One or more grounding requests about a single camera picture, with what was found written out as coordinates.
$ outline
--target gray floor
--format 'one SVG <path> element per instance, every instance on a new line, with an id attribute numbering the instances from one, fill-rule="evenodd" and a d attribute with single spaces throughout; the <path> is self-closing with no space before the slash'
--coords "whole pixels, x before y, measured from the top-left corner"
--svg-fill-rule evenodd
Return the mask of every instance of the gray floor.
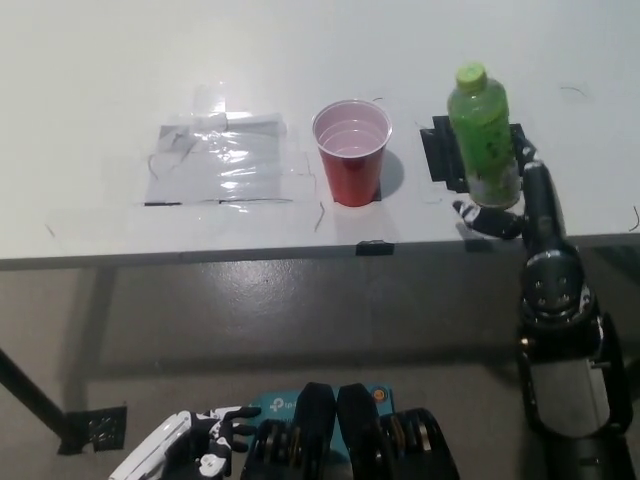
<path id="1" fill-rule="evenodd" d="M 637 355 L 638 287 L 600 255 L 585 257 Z M 315 380 L 386 382 L 397 408 L 428 407 L 463 478 L 543 478 L 511 362 L 520 261 L 433 254 L 1 273 L 2 348 L 67 410 L 127 404 L 129 428 L 124 452 L 58 457 L 52 434 L 0 390 L 0 477 L 106 480 L 173 412 Z M 632 428 L 634 455 L 637 438 Z"/>

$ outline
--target green drink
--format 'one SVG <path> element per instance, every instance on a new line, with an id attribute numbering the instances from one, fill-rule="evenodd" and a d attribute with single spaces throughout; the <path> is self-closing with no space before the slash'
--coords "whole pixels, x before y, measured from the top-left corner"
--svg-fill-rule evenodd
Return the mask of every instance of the green drink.
<path id="1" fill-rule="evenodd" d="M 456 74 L 447 104 L 464 163 L 469 195 L 479 205 L 506 209 L 520 198 L 520 176 L 509 128 L 509 105 L 502 84 L 487 78 L 482 64 Z"/>

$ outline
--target white table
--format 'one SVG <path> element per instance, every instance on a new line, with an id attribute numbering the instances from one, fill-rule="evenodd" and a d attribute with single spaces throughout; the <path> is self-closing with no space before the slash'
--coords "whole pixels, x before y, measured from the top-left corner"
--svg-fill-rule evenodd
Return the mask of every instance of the white table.
<path id="1" fill-rule="evenodd" d="M 456 68 L 474 59 L 506 85 L 512 121 L 547 161 L 568 234 L 635 242 L 639 15 L 637 2 L 599 0 L 5 0 L 0 265 L 462 245 L 455 195 L 431 183 L 418 125 L 446 114 Z M 228 110 L 283 114 L 317 201 L 141 206 L 159 125 L 219 81 Z M 399 189 L 383 181 L 386 198 L 360 209 L 331 201 L 310 132 L 324 105 L 351 97 L 383 98 L 403 169 Z"/>

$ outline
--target sticker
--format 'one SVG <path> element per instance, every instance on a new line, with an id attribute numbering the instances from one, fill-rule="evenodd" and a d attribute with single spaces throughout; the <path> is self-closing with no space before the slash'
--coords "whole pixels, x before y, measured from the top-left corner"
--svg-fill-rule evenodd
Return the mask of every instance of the sticker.
<path id="1" fill-rule="evenodd" d="M 389 392 L 387 392 L 386 388 L 376 387 L 371 392 L 371 396 L 376 403 L 384 403 L 389 399 Z"/>

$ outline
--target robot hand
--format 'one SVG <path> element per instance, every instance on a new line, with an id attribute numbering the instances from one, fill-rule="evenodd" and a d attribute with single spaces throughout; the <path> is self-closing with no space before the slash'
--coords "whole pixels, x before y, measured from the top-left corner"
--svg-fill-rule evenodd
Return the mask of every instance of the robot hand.
<path id="1" fill-rule="evenodd" d="M 255 427 L 235 419 L 259 415 L 256 407 L 226 407 L 199 414 L 183 411 L 167 418 L 109 480 L 194 480 L 231 474 L 232 452 L 247 446 L 234 435 L 250 436 Z"/>

